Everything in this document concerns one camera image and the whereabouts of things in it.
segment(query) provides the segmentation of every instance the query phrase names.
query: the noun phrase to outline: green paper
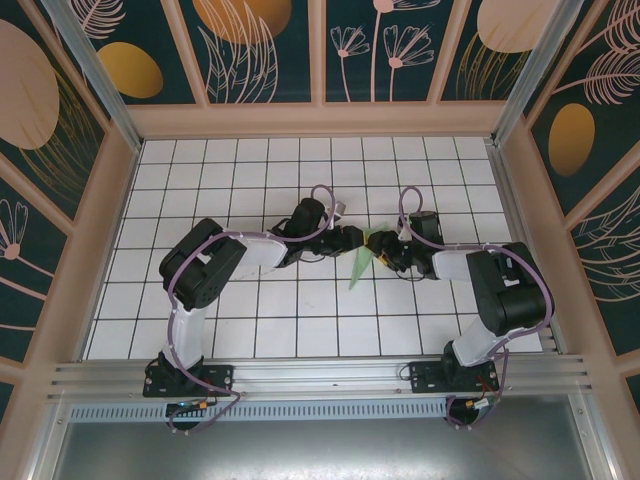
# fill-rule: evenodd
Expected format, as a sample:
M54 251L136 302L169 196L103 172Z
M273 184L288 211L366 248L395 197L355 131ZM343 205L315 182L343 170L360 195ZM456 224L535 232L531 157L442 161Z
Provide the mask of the green paper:
M386 222L378 225L375 228L364 228L362 231L364 232L365 244L369 238L369 235L386 229ZM373 260L373 252L366 246L363 245L356 250L356 259L353 262L353 270L351 270L351 282L349 283L349 290L353 289L358 280L362 278L362 275L367 270L367 267L371 265L371 260Z

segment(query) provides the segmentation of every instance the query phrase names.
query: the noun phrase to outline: white tile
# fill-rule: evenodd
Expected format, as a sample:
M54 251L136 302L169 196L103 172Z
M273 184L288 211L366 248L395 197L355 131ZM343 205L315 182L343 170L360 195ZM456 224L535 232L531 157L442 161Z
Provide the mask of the white tile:
M333 162L333 184L345 187L364 185L364 165L362 162Z
M147 140L140 163L171 163L175 140Z
M453 297L456 301L456 311L458 313L476 313L478 306L471 282L453 280L451 283L453 285Z
M425 161L405 160L397 162L398 178L401 186L431 185L429 167Z
M167 188L198 188L202 165L197 163L173 164Z
M433 187L436 206L440 213L466 213L471 211L465 187Z
M441 214L440 226L445 243L477 243L476 227L471 214Z
M331 160L331 139L301 138L300 160Z
M414 284L418 313L456 313L451 282L425 278Z
M335 357L338 355L338 325L335 318L298 320L299 357Z
M424 137L429 160L451 160L458 158L456 146L451 137Z
M393 137L397 160L425 160L424 144L421 137Z
M268 188L264 200L265 215L290 216L298 206L297 188Z
M367 185L398 185L395 161L371 161L364 164Z
M489 158L489 155L487 155L487 147L484 145L484 139L480 137L456 137L456 147L458 149L458 157L461 160Z
M202 163L206 140L178 140L173 163Z
M336 187L333 189L333 194L336 201L347 206L346 213L350 215L366 215L368 213L367 192L364 187Z
M462 185L462 171L458 160L437 160L429 162L431 180L434 185Z
M197 190L167 190L162 203L162 217L191 217L196 209Z
M262 215L264 194L263 188L234 189L231 194L231 216Z
M126 219L118 241L118 248L149 248L153 246L157 219Z
M213 357L252 358L255 335L255 318L219 319Z
M167 186L169 165L140 165L133 188L135 190L164 190Z
M352 250L336 257L336 275L341 280L350 280L353 273L353 263L355 262L357 250ZM369 266L360 280L373 278L373 267Z
M126 360L129 357L135 320L104 320L96 323L89 360Z
M314 187L318 184L331 186L331 162L303 162L300 164L300 186Z
M259 318L256 358L290 358L296 356L296 319Z
M298 316L318 317L336 314L336 286L333 280L298 283Z
M467 192L474 213L502 212L502 202L495 185L468 186Z
M169 248L154 248L149 261L149 270L147 271L147 282L162 282L160 275L160 262L171 251Z
M460 335L455 315L421 315L419 322L425 355L442 354L445 345Z
M110 282L144 282L151 250L116 250Z
M258 317L296 316L296 282L262 282L259 297Z
M376 317L338 318L338 342L341 357L380 355Z
M140 320L131 345L130 359L152 359L167 341L168 320Z
M399 198L398 187L367 187L369 213L372 215L398 213Z
M258 282L229 282L219 300L218 318L255 318Z
M297 138L272 138L269 140L270 162L297 162L300 143Z
M243 138L238 140L238 162L264 162L267 160L269 140L266 138Z
M202 354L204 358L211 358L213 355L213 339L216 333L216 321L207 319L204 321L202 332Z
M391 137L365 137L362 139L365 160L394 160Z
M362 160L362 139L332 138L331 157L333 160Z
M228 228L237 232L261 232L263 230L262 224L265 221L268 219L263 217L231 217Z
M202 167L200 188L231 188L233 185L233 163L211 163Z
M461 160L464 182L476 185L493 185L496 183L489 160Z
M260 268L260 280L296 280L298 269L296 265L285 268Z
M134 190L131 192L127 218L157 218L160 216L164 190Z
M420 207L420 199L418 198L418 195L416 195L415 192L412 192L412 191L407 192L407 194L404 196L404 203L403 203L404 213L409 214L409 213L415 212L418 210L418 207L420 207L421 211L426 211L426 210L437 211L438 209L436 208L436 199L435 199L435 196L433 195L433 187L417 187L417 188L422 194L422 206Z
M376 280L378 315L416 313L416 301L410 282L404 280Z
M266 173L266 163L238 163L233 175L233 187L264 187Z
M511 233L507 219L503 213L475 213L473 218L478 229L478 239L481 243L508 243Z
M191 231L190 218L162 218L158 224L155 248L173 248Z
M338 315L375 315L373 280L360 280L349 290L349 280L338 281Z
M226 217L229 214L230 198L231 190L200 190L195 215L197 217Z
M228 140L209 140L207 142L207 150L205 152L205 163L212 162L235 162L238 141L236 139Z
M142 286L142 283L109 283L98 318L136 318Z
M313 258L312 255L305 254L303 258ZM306 263L302 260L298 262L298 277L304 280L333 280L336 275L336 264L333 258L324 258L319 262Z
M161 283L146 283L138 318L168 318L171 303Z
M267 187L297 187L298 164L292 162L272 162L267 167Z
M420 355L422 353L416 317L380 317L379 322L382 355Z

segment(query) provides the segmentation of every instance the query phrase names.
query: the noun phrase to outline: fern leaf drawing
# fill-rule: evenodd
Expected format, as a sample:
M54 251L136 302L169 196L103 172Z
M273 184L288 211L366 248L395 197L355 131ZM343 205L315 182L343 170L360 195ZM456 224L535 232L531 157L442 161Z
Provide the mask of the fern leaf drawing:
M116 29L126 12L122 0L71 0L82 30L89 38L105 40Z

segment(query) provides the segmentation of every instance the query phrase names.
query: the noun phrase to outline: metal vent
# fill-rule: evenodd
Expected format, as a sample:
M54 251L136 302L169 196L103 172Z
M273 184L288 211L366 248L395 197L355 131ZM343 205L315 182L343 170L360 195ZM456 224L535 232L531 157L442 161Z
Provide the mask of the metal vent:
M353 420L444 417L444 398L305 402L246 402L232 408L220 421ZM75 405L70 423L166 422L167 404ZM178 416L176 421L207 420L224 405Z

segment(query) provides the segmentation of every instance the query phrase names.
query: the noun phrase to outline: gray floor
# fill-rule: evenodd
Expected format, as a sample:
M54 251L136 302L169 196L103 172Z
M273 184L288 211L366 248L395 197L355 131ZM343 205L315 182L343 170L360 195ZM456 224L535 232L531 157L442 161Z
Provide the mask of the gray floor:
M71 425L58 480L589 479L568 404L510 398L484 425L443 419Z

